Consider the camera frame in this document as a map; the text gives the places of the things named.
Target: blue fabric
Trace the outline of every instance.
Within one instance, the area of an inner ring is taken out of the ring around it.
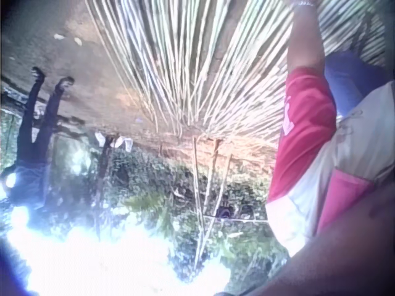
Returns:
[[[351,51],[334,52],[326,57],[325,78],[338,113],[343,116],[389,81],[384,68],[365,63]]]
[[[15,166],[16,181],[9,191],[12,203],[34,210],[43,207],[48,191],[49,165],[17,160]]]

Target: shoe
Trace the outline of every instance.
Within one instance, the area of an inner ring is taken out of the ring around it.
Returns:
[[[72,77],[65,77],[59,81],[59,87],[61,90],[66,90],[74,84],[74,79]]]
[[[36,78],[36,80],[44,80],[45,74],[38,67],[33,67],[30,70],[31,74]]]

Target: dry grass thatch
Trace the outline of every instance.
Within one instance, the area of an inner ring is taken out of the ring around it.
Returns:
[[[131,97],[156,124],[275,149],[286,79],[291,12],[280,0],[86,0]],[[367,0],[323,0],[326,53],[348,47]],[[375,16],[362,58],[380,64]]]

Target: white fabric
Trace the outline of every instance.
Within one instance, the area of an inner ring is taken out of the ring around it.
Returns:
[[[267,204],[270,226],[293,256],[314,236],[332,171],[379,184],[394,168],[394,82],[371,92],[339,124],[302,178]]]

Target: leg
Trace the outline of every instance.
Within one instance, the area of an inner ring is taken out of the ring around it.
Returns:
[[[366,64],[351,51],[332,53],[325,60],[325,78],[343,116],[389,81],[383,68]]]
[[[56,126],[57,111],[59,109],[60,99],[69,86],[74,84],[74,79],[71,77],[63,78],[56,85],[54,92],[48,100],[48,104],[44,114],[43,124],[37,134],[35,146],[36,160],[44,162],[46,160],[46,154],[51,140],[53,129]]]
[[[38,93],[41,86],[44,83],[45,75],[37,67],[33,67],[31,73],[36,78],[36,82],[31,88],[26,106],[25,113],[23,114],[22,123],[19,128],[19,134],[17,139],[17,158],[18,159],[29,159],[31,151],[31,128],[33,125],[33,114],[35,111],[35,104],[37,101]]]

